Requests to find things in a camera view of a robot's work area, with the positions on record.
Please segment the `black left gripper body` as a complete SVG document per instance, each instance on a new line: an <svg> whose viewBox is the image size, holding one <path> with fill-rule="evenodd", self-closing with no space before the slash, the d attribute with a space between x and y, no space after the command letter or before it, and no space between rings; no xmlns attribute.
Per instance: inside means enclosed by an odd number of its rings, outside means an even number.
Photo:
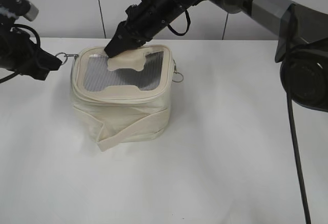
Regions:
<svg viewBox="0 0 328 224"><path fill-rule="evenodd" d="M30 26L1 26L1 68L35 77L40 36Z"/></svg>

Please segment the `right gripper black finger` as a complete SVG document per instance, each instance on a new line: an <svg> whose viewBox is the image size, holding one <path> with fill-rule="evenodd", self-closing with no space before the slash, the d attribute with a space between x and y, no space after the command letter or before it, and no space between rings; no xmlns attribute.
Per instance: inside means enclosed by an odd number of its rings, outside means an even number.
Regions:
<svg viewBox="0 0 328 224"><path fill-rule="evenodd" d="M143 44L144 40L133 35L126 27L126 21L122 21L104 51L109 58L113 58L127 50L137 49Z"/></svg>

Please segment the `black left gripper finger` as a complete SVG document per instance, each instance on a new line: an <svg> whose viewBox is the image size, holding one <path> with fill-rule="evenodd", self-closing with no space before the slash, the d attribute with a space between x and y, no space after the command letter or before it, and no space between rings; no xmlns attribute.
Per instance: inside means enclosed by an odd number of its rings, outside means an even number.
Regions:
<svg viewBox="0 0 328 224"><path fill-rule="evenodd" d="M41 50L35 60L37 71L36 80L45 80L51 71L57 71L62 65L62 61L56 56Z"/></svg>

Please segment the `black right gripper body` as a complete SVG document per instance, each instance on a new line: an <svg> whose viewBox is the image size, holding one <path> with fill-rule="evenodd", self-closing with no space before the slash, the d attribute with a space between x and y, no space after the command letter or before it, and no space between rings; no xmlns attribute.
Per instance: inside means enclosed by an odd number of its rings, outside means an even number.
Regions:
<svg viewBox="0 0 328 224"><path fill-rule="evenodd" d="M177 36L184 36L187 31L177 32L170 25L182 13L187 13L185 0L143 0L126 9L125 29L136 42L151 41L165 27Z"/></svg>

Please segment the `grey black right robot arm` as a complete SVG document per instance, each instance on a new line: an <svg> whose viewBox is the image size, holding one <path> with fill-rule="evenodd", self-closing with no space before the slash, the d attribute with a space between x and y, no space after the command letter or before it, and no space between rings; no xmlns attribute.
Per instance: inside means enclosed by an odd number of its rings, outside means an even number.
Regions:
<svg viewBox="0 0 328 224"><path fill-rule="evenodd" d="M141 47L203 1L243 12L278 36L275 62L284 89L295 103L327 111L327 15L292 0L140 0L126 9L105 52L114 57Z"/></svg>

